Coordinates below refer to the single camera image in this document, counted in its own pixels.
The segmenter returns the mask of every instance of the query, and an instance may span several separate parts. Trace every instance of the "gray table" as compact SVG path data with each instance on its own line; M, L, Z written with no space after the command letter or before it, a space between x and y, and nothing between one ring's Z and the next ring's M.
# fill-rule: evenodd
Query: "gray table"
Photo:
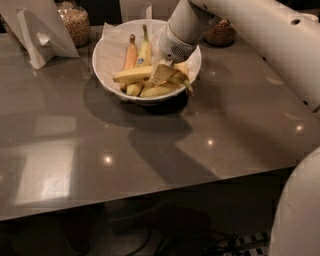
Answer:
M159 114L103 89L101 29L40 70L0 35L0 220L292 167L320 145L318 119L240 38L203 43L195 96Z

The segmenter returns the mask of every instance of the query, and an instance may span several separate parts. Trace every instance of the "floor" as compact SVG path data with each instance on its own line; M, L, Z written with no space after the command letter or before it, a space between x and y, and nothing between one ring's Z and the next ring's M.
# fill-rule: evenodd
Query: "floor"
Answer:
M271 229L290 171L0 222L0 255L209 255L220 240Z

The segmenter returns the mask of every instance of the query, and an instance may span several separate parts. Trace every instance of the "bowl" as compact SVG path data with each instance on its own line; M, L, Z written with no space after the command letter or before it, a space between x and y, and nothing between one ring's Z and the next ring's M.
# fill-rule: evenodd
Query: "bowl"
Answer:
M146 24L148 27L149 40L152 44L152 55L154 57L157 54L159 38L166 23L167 22L161 20L141 19L129 21L117 27L104 30L102 38L93 51L92 64L94 72L106 90L113 92L123 101L131 101L140 105L156 105L186 90L183 87L166 95L154 98L141 98L126 95L121 91L119 84L113 82L112 79L115 74L123 69L130 34L136 36L136 45L139 49L143 41L142 25ZM196 80L201 66L199 46L197 46L186 63L189 68L189 79L192 84Z

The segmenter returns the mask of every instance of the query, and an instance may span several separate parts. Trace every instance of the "glossy table surface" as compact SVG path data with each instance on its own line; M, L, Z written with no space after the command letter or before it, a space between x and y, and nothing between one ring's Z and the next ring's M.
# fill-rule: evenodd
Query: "glossy table surface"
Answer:
M320 121L241 40L200 46L195 96L122 102L80 59L34 70L0 35L0 220L296 166Z

